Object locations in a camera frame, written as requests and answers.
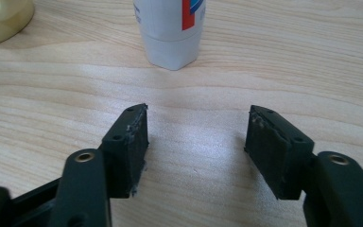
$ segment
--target white container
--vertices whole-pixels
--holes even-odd
[[[205,0],[134,0],[147,58],[178,70],[199,55]]]

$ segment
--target light wood tabletop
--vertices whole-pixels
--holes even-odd
[[[148,105],[147,171],[113,226],[305,226],[244,152],[251,105],[363,167],[363,0],[208,0],[199,57],[151,65],[131,0],[36,0],[0,43],[0,185],[13,198]]]

